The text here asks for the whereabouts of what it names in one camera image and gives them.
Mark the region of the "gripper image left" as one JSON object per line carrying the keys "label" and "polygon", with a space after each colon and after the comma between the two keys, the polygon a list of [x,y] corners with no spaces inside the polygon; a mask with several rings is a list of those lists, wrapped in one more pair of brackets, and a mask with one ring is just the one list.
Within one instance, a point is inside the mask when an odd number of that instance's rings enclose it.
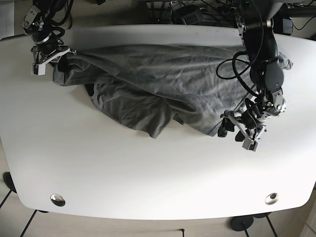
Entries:
{"label": "gripper image left", "polygon": [[75,49],[71,49],[68,46],[61,44],[59,44],[56,49],[53,49],[49,52],[40,51],[39,46],[36,45],[31,48],[31,52],[34,58],[34,63],[32,64],[33,67],[45,65],[52,61],[59,61],[55,67],[55,71],[57,73],[69,73],[71,71],[71,65],[67,53],[77,53]]}

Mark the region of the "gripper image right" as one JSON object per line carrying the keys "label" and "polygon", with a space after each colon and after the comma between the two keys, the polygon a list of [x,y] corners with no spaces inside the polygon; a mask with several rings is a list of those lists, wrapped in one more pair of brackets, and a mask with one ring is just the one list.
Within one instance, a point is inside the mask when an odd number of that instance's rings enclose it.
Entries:
{"label": "gripper image right", "polygon": [[254,109],[247,109],[242,113],[226,110],[220,118],[222,122],[217,132],[217,136],[220,138],[226,137],[228,132],[234,132],[235,127],[239,129],[235,136],[236,142],[243,142],[245,138],[258,141],[261,135],[267,131],[264,124],[268,120],[266,112],[258,115]]}

